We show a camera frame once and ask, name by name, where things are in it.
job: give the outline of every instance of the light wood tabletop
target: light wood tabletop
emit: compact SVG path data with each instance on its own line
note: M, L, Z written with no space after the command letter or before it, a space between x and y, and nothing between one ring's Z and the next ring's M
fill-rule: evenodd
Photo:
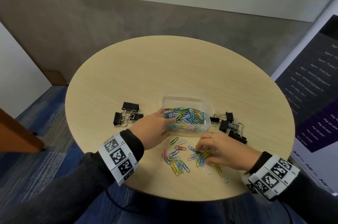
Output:
M287 159L294 141L291 109L281 90L255 64L221 46L193 38L149 36L113 44L89 58L70 82L65 112L70 131L83 152L99 145L124 128L114 126L115 112L123 102L139 104L144 115L160 108L165 89L199 91L215 113L233 112L245 125L247 145ZM208 132L220 132L213 125ZM175 176L161 158L163 148L174 151L173 133L157 147L145 151L139 167L125 182L131 188L164 198L209 201L247 191L239 171L226 168L228 183L215 167L208 175L190 150L178 154L190 169ZM180 133L184 146L195 147L200 133Z

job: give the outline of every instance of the black cable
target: black cable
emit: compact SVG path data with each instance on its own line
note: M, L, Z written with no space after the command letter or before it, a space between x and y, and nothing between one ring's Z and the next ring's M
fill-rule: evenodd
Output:
M284 207L284 209L286 210L286 212L287 212L287 214L288 214L288 216L289 216L290 224L293 224L293 221L292 221L292 218L291 218L291 215L290 215L288 209L286 208L286 206L285 206L280 200L278 200L278 201L281 203L281 205L282 205L282 206Z
M108 190L106 189L106 194L107 194L107 197L112 201L112 203L114 205L116 205L117 208L119 208L121 211L125 211L125 212L128 212L128 213L134 213L134 214L143 214L142 212L137 212L137 211L133 211L133 210L128 210L126 209L125 207L122 207L120 206L119 204L117 204L117 202L114 201L114 199L110 196Z

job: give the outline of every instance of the sleeve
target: sleeve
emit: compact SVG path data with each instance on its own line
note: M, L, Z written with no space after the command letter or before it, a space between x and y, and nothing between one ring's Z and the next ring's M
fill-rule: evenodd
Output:
M139 161L144 153L142 142L128 129L121 132L121 137ZM52 181L31 200L9 209L5 216L0 217L0 223L74 223L114 182L100 154L86 153L73 172Z
M247 180L250 175L258 173L264 168L265 163L268 162L271 157L271 154L263 152L249 173L243 176L243 182L259 202L262 202L263 198L262 193L259 193L261 191L252 183L247 182ZM336 209L338 209L338 201L336 198L327 191L319 188L301 172L298 173L295 179L281 194L269 201L276 199L288 204L308 224L338 223L338 212L336 211Z

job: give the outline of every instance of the pink paper clip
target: pink paper clip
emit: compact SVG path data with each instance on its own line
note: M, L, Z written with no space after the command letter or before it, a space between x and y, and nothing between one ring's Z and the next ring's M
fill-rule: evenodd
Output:
M163 149L163 159L167 160L167 150L165 148Z

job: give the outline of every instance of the left hand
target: left hand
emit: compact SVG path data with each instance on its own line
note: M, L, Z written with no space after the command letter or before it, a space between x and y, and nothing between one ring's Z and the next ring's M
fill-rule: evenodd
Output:
M155 113L137 120L129 128L129 130L142 142L144 150L154 148L171 134L164 130L167 125L175 122L175 119L165 119L162 112L163 109L160 108Z

